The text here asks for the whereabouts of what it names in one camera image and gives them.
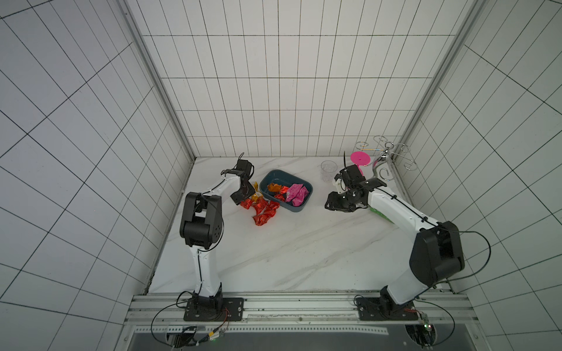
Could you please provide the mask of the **orange tea bag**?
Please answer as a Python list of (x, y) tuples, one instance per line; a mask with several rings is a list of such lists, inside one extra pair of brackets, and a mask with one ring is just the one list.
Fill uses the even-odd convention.
[(271, 183), (267, 187), (268, 191), (274, 194), (279, 193), (282, 190), (281, 184)]

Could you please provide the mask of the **pink tea bag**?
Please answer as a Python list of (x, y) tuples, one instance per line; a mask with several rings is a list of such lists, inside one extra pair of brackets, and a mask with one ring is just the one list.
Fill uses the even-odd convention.
[(287, 193), (287, 198), (286, 198), (286, 203), (292, 203), (292, 200), (295, 196), (295, 194), (300, 190), (300, 188), (303, 186), (303, 184), (293, 184), (289, 187), (288, 193)]
[(307, 187), (302, 186), (300, 188), (300, 190), (295, 194), (295, 196), (292, 200), (293, 206), (295, 206), (295, 207), (302, 206), (308, 195), (309, 195), (309, 191), (308, 191)]

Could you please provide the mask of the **yellow tea bag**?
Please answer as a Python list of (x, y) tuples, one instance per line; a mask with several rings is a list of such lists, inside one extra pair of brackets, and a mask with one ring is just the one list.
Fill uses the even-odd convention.
[(257, 181), (253, 183), (253, 188), (255, 190), (255, 193), (251, 196), (253, 204), (260, 203), (263, 200), (263, 194), (260, 191), (259, 183)]

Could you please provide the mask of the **pink tea bag front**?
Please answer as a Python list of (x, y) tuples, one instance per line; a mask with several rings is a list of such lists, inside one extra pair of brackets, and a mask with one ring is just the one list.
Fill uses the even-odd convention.
[(308, 195), (309, 195), (309, 191), (308, 191), (307, 187), (302, 186), (300, 188), (300, 190), (295, 194), (295, 196), (292, 200), (293, 206), (295, 206), (295, 207), (302, 206)]

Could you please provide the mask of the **red tea bag pile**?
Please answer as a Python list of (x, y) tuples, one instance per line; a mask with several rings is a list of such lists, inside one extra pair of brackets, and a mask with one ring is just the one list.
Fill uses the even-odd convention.
[(262, 214), (254, 216), (253, 219), (256, 226), (265, 225), (267, 222), (269, 222), (270, 219), (275, 217), (276, 213), (277, 213), (276, 209), (271, 209), (268, 211), (264, 211)]
[(274, 216), (280, 204), (276, 201), (269, 201), (261, 197), (258, 201), (254, 202), (252, 207), (256, 210), (256, 215), (268, 214)]

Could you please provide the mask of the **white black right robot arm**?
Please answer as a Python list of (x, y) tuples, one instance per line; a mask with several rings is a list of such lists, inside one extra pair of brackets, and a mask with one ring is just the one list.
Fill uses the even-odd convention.
[(419, 295), (465, 268), (460, 231), (452, 222), (425, 216), (398, 197), (383, 181), (358, 181), (335, 176), (336, 191), (329, 193), (325, 209), (346, 213), (371, 208), (380, 211), (413, 242), (408, 268), (380, 291), (377, 301), (360, 298), (384, 319), (407, 309)]

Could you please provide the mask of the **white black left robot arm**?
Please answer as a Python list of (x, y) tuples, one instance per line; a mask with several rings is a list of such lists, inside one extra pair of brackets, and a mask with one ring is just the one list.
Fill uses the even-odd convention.
[(222, 180), (205, 192), (189, 192), (181, 214), (179, 234), (190, 247), (198, 278), (192, 298), (184, 307), (184, 321), (240, 321), (244, 299), (223, 295), (216, 254), (224, 235), (222, 205), (250, 199), (255, 189), (244, 171), (227, 169)]

